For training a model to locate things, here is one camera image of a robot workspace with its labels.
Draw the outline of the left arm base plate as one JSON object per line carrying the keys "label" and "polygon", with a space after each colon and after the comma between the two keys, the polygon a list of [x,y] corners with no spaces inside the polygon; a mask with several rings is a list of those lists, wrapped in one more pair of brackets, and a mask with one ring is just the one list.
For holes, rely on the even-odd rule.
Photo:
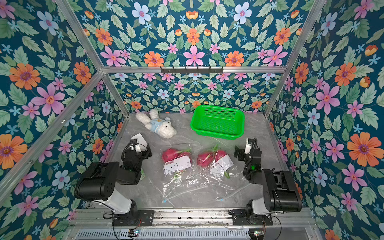
{"label": "left arm base plate", "polygon": [[154,220],[153,210],[131,210],[127,214],[114,215],[114,227],[147,227],[152,226]]}

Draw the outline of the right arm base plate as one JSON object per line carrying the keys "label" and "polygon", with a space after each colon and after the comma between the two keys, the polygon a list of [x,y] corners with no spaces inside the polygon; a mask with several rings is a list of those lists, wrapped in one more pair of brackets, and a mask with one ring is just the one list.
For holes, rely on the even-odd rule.
{"label": "right arm base plate", "polygon": [[270,215],[255,215],[245,209],[233,209],[229,211],[234,226],[272,226]]}

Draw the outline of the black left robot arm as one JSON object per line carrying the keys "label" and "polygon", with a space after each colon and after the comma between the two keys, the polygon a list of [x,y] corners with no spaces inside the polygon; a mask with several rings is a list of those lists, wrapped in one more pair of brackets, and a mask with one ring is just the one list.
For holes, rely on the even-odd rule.
{"label": "black left robot arm", "polygon": [[151,148],[146,141],[131,139],[122,152],[122,165],[119,162],[92,163],[81,174],[75,187],[76,198],[108,208],[113,221],[139,222],[140,211],[136,202],[118,192],[116,184],[137,185],[143,175],[143,161],[151,156]]}

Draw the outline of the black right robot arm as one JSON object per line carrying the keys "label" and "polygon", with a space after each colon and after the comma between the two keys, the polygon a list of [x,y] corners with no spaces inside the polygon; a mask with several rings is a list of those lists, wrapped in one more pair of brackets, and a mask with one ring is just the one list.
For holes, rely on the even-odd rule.
{"label": "black right robot arm", "polygon": [[240,149],[235,146],[234,157],[245,163],[244,179],[261,185],[263,195],[250,200],[245,210],[234,214],[234,221],[244,219],[251,225],[272,224],[272,213],[299,213],[303,204],[293,175],[289,171],[275,171],[262,167],[259,146]]}

